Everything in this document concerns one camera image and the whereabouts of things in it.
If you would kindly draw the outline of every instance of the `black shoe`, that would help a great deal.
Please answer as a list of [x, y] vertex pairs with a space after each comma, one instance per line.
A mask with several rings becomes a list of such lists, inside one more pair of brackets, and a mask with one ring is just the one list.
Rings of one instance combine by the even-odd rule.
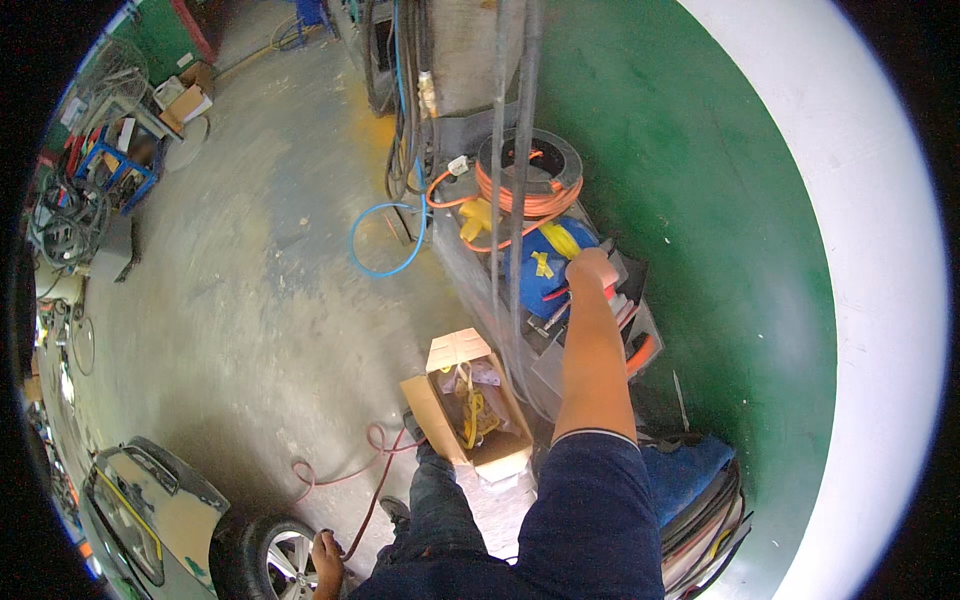
[[410, 509], [397, 497], [391, 495], [380, 496], [380, 508], [390, 517], [390, 522], [394, 525], [402, 521], [410, 520]]
[[403, 413], [403, 428], [407, 430], [414, 442], [419, 442], [424, 438], [423, 430], [417, 424], [417, 418], [414, 417], [413, 410], [409, 408]]

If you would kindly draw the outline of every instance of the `orange handle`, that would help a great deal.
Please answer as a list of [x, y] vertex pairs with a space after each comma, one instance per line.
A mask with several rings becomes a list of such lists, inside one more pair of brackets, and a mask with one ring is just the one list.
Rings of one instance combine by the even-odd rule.
[[654, 341], [654, 336], [647, 335], [647, 339], [643, 341], [643, 345], [640, 346], [640, 349], [637, 350], [633, 356], [627, 359], [627, 378], [629, 379], [631, 375], [640, 370], [650, 357], [654, 355], [654, 350], [657, 348], [657, 343]]

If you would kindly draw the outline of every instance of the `blue hose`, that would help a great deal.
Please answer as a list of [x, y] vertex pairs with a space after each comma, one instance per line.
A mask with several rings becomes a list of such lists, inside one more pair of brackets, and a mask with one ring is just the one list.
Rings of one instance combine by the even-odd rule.
[[[394, 22], [396, 22], [396, 3], [394, 3]], [[396, 35], [394, 35], [394, 51], [397, 56], [400, 56], [399, 49], [397, 48]], [[396, 87], [399, 90], [400, 95], [400, 110], [405, 110], [404, 98], [403, 98], [403, 80], [400, 76], [400, 64], [399, 61], [396, 64]], [[423, 187], [423, 173], [420, 170], [420, 160], [416, 159], [414, 161], [414, 168], [417, 170], [417, 183], [419, 187]], [[350, 226], [350, 234], [347, 237], [347, 248], [350, 252], [350, 261], [356, 265], [360, 271], [363, 271], [371, 277], [389, 277], [395, 273], [399, 273], [407, 268], [407, 266], [414, 261], [414, 258], [417, 257], [417, 252], [420, 251], [420, 246], [423, 245], [423, 235], [426, 233], [426, 194], [420, 194], [420, 235], [417, 236], [417, 245], [414, 246], [410, 255], [407, 256], [407, 259], [404, 260], [399, 267], [391, 271], [371, 271], [367, 267], [360, 264], [360, 261], [357, 259], [356, 252], [353, 251], [353, 236], [356, 234], [357, 226], [360, 225], [360, 222], [364, 220], [364, 217], [374, 212], [375, 210], [380, 210], [381, 208], [389, 208], [395, 206], [397, 208], [406, 208], [408, 210], [416, 210], [409, 204], [404, 203], [383, 203], [371, 206], [367, 210], [364, 210], [360, 213], [360, 216], [357, 217], [357, 220], [353, 222], [353, 225]]]

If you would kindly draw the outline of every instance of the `gray car body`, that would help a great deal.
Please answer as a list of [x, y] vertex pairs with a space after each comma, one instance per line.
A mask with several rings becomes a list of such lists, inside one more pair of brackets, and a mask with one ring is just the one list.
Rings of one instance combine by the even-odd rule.
[[[94, 483], [109, 487], [156, 542], [162, 581], [151, 581], [116, 537], [94, 500]], [[97, 454], [79, 494], [81, 522], [94, 556], [121, 597], [216, 598], [210, 541], [229, 502], [196, 470], [145, 438]]]

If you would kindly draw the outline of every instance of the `blue stool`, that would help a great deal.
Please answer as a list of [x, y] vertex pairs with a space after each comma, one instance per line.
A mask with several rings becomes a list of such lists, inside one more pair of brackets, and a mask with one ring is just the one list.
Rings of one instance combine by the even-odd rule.
[[140, 202], [147, 191], [154, 185], [154, 183], [156, 183], [156, 171], [160, 156], [159, 147], [156, 147], [156, 150], [154, 151], [154, 162], [151, 165], [151, 168], [148, 169], [136, 161], [130, 160], [127, 155], [120, 152], [113, 146], [110, 146], [106, 142], [107, 129], [108, 128], [106, 127], [100, 129], [100, 133], [97, 134], [97, 141], [93, 144], [93, 148], [90, 149], [90, 152], [86, 154], [84, 161], [80, 163], [79, 167], [77, 167], [77, 175], [79, 177], [86, 177], [85, 173], [89, 168], [90, 163], [101, 152], [105, 152], [110, 156], [113, 156], [120, 163], [113, 174], [110, 175], [107, 182], [104, 183], [104, 190], [109, 190], [111, 186], [118, 182], [120, 178], [123, 177], [123, 175], [127, 172], [127, 169], [133, 169], [137, 173], [143, 175], [145, 178], [144, 181], [137, 186], [136, 191], [133, 192], [131, 198], [126, 204], [123, 205], [123, 207], [120, 208], [120, 214], [126, 215], [133, 210], [133, 207], [136, 205], [136, 203]]

